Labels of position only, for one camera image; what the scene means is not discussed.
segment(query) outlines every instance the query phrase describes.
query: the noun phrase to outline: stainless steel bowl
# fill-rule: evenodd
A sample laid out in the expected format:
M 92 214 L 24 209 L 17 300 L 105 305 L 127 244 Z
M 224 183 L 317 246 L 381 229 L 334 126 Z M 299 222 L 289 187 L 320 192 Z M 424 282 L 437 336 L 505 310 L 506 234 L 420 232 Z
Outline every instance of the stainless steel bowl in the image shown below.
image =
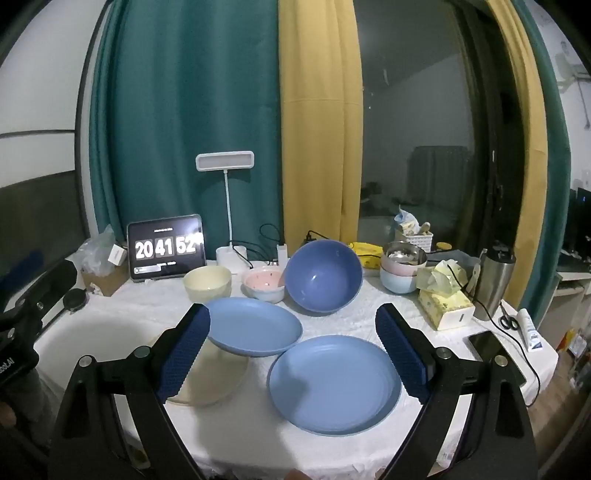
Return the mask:
M 401 265 L 423 265 L 427 261 L 427 253 L 421 247 L 408 242 L 390 242 L 383 248 L 384 261 L 396 262 Z

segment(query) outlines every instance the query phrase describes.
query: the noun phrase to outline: digital clock display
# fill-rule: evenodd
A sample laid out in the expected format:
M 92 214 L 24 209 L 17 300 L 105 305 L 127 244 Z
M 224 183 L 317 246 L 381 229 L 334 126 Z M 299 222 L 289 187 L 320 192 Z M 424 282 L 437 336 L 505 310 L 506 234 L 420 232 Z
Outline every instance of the digital clock display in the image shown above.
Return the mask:
M 176 277 L 205 265 L 199 215 L 130 223 L 127 235 L 133 280 Z

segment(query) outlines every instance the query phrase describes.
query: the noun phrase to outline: cream bowl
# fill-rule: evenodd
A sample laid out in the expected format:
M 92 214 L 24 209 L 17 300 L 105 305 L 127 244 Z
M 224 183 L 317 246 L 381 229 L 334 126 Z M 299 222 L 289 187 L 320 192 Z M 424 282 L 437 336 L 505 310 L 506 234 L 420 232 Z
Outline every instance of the cream bowl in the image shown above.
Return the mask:
M 207 303 L 230 296 L 232 273 L 226 267 L 217 265 L 199 267 L 183 277 L 183 285 L 193 303 Z

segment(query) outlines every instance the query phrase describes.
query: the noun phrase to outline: screw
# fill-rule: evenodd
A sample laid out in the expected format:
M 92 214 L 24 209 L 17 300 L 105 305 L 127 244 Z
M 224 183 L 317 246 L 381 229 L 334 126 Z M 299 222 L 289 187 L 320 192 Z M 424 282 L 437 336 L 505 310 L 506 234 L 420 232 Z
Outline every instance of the screw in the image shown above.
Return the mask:
M 78 365 L 81 367 L 88 367 L 92 363 L 92 357 L 85 355 L 80 360 L 78 360 Z
M 452 351 L 444 346 L 441 346 L 435 350 L 437 356 L 443 360 L 448 360 L 452 357 Z
M 499 367 L 506 367 L 509 362 L 507 361 L 506 357 L 502 356 L 502 355 L 497 355 L 495 357 L 495 363 L 497 365 L 499 365 Z
M 149 346 L 139 346 L 134 350 L 134 356 L 136 358 L 145 358 L 150 354 Z

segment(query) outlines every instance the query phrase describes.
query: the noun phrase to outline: light blue bowl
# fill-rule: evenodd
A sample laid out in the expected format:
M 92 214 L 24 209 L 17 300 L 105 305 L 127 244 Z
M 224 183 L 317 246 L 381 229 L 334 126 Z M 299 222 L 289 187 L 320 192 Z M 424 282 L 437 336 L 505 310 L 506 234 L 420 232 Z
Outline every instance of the light blue bowl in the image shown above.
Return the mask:
M 315 240 L 291 257 L 284 273 L 285 288 L 299 306 L 333 313 L 350 303 L 361 288 L 363 269 L 347 245 Z
M 382 281 L 382 285 L 392 293 L 405 294 L 417 289 L 417 277 L 394 275 L 385 271 L 383 267 L 379 269 L 379 279 Z

